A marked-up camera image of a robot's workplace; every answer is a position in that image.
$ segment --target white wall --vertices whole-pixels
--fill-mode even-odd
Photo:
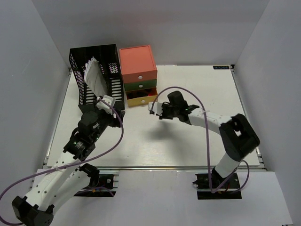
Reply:
[[[0,1],[0,191],[42,166],[68,68],[30,0]],[[11,222],[11,201],[30,182],[16,186],[0,203]]]
[[[157,64],[235,64],[269,0],[32,0],[70,48],[151,44]]]
[[[301,225],[301,1],[271,0],[236,65],[243,102],[294,225]]]

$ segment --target red box top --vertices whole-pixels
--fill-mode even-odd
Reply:
[[[151,46],[122,48],[119,50],[122,74],[157,70]]]

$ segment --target item inside drawer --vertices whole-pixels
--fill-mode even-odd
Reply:
[[[156,88],[142,89],[142,90],[127,92],[127,99],[129,100],[129,99],[134,99],[139,97],[151,97],[156,95],[158,95]]]

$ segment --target black label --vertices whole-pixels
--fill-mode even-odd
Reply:
[[[213,66],[215,70],[229,70],[229,66]]]

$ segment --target black basket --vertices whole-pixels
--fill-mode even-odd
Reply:
[[[84,81],[85,64],[92,57],[99,62],[100,71],[107,83],[107,95],[116,99],[114,108],[124,110],[123,80],[115,44],[70,49],[69,62],[79,87],[80,110],[92,110],[96,100],[96,96]]]

